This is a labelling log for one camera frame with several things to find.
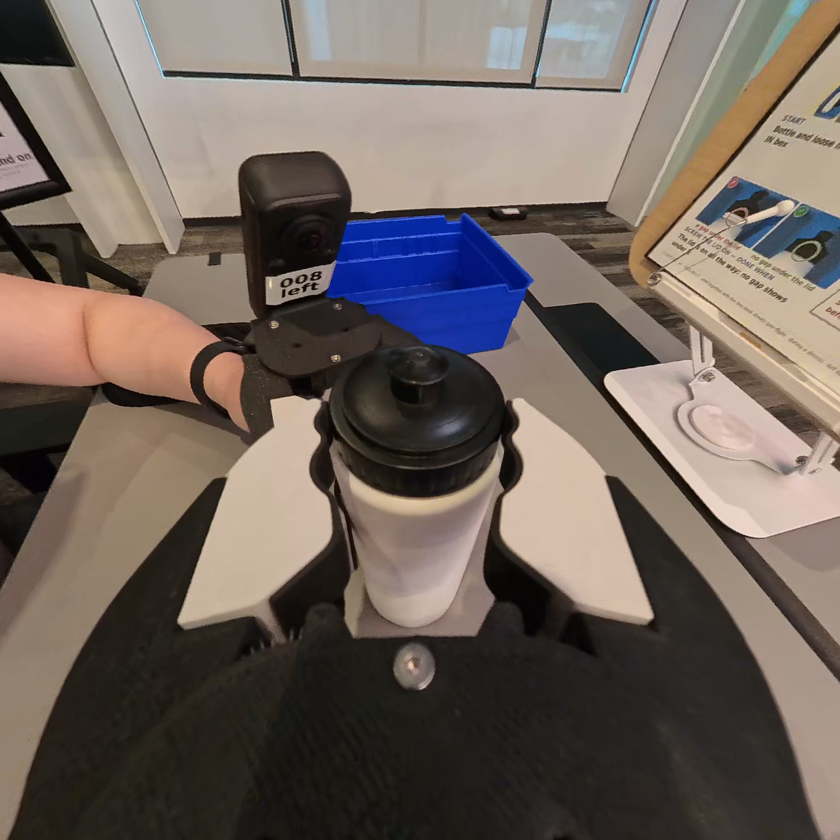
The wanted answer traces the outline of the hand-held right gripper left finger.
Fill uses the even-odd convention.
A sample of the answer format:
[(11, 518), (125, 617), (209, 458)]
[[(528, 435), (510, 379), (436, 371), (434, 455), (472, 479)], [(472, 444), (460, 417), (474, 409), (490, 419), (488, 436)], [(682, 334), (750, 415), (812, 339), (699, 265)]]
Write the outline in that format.
[(332, 494), (329, 405), (309, 428), (272, 428), (228, 472), (177, 621), (254, 618), (271, 640), (343, 601), (349, 551)]

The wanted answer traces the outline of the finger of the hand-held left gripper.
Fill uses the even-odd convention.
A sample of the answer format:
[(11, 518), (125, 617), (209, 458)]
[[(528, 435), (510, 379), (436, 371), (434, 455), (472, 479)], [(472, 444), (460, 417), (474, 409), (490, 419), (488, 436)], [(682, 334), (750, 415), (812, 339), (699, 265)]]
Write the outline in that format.
[(349, 511), (346, 507), (346, 504), (344, 502), (339, 482), (333, 482), (332, 483), (332, 495), (333, 495), (334, 499), (336, 500), (336, 502), (339, 506), (339, 510), (341, 512), (345, 541), (347, 543), (348, 551), (349, 551), (349, 554), (350, 554), (351, 572), (354, 573), (360, 568), (359, 559), (358, 559), (358, 553), (356, 551), (355, 542), (354, 542), (354, 531), (353, 531), (352, 519), (351, 519)]
[(279, 397), (270, 401), (273, 428), (309, 428), (323, 408), (323, 402), (297, 395)]

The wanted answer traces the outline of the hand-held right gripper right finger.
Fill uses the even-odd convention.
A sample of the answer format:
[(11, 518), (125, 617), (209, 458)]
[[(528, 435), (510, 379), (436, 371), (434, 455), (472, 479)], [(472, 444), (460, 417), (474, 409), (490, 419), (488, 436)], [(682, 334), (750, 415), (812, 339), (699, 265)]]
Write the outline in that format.
[(531, 637), (561, 638), (578, 615), (646, 627), (655, 612), (604, 469), (518, 397), (500, 439), (501, 493), (486, 544), (486, 584), (519, 609)]

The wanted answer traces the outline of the white plastic bottle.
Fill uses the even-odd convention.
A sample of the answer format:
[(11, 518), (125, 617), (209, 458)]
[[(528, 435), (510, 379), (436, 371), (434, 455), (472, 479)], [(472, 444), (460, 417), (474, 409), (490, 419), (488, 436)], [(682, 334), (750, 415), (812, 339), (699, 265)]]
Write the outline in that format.
[(375, 610), (398, 626), (425, 627), (454, 601), (498, 484), (502, 449), (467, 487), (439, 497), (398, 497), (366, 485), (330, 455), (353, 547)]

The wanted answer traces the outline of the black bottle lid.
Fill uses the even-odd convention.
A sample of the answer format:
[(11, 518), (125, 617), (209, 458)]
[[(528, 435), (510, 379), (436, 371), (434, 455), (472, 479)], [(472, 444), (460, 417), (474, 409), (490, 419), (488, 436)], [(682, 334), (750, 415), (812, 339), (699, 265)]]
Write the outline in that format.
[(347, 470), (395, 497), (472, 485), (497, 453), (506, 403), (496, 379), (437, 345), (373, 351), (333, 384), (333, 442)]

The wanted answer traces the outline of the blue plastic bin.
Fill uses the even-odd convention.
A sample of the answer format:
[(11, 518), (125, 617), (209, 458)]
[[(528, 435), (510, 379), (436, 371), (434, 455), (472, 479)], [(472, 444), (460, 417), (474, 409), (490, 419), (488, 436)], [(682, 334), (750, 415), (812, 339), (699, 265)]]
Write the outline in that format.
[(423, 343), (462, 354), (508, 339), (530, 274), (471, 216), (356, 220), (329, 288)]

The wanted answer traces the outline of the person's left forearm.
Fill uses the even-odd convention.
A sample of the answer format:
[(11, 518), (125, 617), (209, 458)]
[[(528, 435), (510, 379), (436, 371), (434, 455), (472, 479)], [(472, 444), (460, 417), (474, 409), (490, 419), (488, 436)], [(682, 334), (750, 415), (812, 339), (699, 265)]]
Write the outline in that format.
[(1, 381), (124, 389), (197, 403), (193, 361), (214, 336), (159, 302), (1, 276)]

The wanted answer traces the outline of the person's left hand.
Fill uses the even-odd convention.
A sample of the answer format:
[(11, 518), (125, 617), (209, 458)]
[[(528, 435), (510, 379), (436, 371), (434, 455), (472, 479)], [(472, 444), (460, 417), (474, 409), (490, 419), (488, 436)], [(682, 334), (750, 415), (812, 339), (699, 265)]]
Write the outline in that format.
[(225, 410), (231, 421), (249, 432), (242, 407), (244, 358), (238, 353), (222, 352), (214, 356), (203, 373), (203, 389), (213, 403)]

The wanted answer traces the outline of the black wrist band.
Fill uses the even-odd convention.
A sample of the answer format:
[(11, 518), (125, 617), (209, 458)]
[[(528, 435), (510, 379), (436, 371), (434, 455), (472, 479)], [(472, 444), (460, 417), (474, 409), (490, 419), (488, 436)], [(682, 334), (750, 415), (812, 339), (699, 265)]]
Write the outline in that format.
[(204, 384), (207, 367), (222, 354), (245, 356), (252, 354), (253, 351), (253, 347), (248, 346), (244, 341), (230, 337), (217, 340), (201, 349), (192, 362), (189, 374), (190, 386), (197, 403), (215, 411), (217, 415), (229, 419), (230, 415), (228, 411), (207, 394)]

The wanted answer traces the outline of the white stand base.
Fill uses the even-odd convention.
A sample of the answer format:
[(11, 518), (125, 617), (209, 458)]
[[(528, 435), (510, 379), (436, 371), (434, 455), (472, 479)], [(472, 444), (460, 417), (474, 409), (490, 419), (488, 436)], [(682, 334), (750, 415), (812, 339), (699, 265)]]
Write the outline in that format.
[(605, 387), (712, 515), (764, 539), (837, 519), (838, 442), (815, 447), (716, 366), (712, 342), (690, 328), (690, 360), (605, 376)]

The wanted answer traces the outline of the framed glass window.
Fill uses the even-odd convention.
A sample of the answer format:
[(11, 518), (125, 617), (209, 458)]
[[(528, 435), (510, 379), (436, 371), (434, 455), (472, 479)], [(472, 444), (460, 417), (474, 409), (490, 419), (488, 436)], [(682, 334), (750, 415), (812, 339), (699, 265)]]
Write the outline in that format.
[(168, 77), (624, 91), (657, 3), (140, 1)]

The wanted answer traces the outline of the black framed poster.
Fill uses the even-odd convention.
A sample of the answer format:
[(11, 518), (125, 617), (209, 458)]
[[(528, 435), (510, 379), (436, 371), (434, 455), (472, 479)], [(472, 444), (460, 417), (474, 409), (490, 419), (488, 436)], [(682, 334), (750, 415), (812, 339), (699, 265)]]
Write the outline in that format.
[[(5, 78), (1, 79), (1, 211), (70, 193), (70, 184), (40, 138)], [(59, 283), (89, 288), (89, 276), (141, 297), (144, 285), (88, 253), (81, 236), (67, 227), (16, 227), (1, 214), (2, 252), (14, 255), (36, 280), (56, 280), (36, 254), (56, 259)]]

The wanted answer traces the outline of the printed instruction sheet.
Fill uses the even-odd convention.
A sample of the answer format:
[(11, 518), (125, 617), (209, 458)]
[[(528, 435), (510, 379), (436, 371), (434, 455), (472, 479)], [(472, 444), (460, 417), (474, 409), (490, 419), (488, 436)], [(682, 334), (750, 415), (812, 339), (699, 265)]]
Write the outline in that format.
[(838, 85), (836, 34), (649, 253), (837, 391)]

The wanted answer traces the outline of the wooden document board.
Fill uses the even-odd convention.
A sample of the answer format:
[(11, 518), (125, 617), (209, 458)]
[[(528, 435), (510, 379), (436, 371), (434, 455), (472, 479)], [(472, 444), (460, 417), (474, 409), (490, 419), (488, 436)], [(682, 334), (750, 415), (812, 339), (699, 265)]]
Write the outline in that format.
[(692, 328), (774, 386), (788, 403), (835, 441), (839, 439), (837, 390), (805, 373), (801, 366), (772, 349), (755, 329), (725, 314), (717, 303), (704, 301), (676, 277), (673, 269), (658, 268), (648, 255), (712, 184), (713, 177), (723, 173), (726, 165), (741, 152), (751, 133), (770, 116), (772, 107), (781, 102), (812, 60), (836, 36), (838, 23), (838, 1), (821, 1), (811, 6), (645, 218), (635, 234), (628, 258), (632, 276), (640, 287), (651, 290)]

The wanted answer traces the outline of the large black wall panel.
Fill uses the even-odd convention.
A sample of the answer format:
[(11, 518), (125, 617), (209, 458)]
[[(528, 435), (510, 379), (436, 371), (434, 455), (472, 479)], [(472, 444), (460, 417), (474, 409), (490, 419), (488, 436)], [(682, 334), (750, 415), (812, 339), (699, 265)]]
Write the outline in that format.
[(44, 1), (1, 1), (1, 63), (74, 67), (75, 61)]

